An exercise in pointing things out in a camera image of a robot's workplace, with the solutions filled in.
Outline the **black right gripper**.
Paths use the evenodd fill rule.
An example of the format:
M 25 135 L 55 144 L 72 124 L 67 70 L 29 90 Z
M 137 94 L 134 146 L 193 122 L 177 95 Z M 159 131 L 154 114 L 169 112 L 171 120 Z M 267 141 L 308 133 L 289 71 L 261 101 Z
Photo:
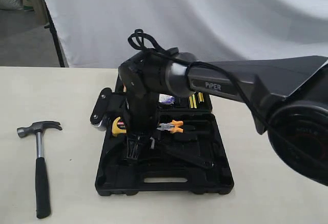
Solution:
M 137 97 L 133 92 L 126 93 L 124 122 L 127 128 L 127 159 L 138 159 L 159 123 L 159 94 L 146 93 Z

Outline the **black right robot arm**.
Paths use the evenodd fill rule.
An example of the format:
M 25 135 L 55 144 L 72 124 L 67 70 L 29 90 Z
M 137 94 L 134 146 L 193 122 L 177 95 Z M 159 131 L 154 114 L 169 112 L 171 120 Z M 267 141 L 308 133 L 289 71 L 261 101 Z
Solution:
M 144 50 L 118 68 L 131 118 L 154 94 L 201 92 L 244 103 L 256 131 L 297 173 L 327 185 L 327 57 L 204 63 L 191 53 Z

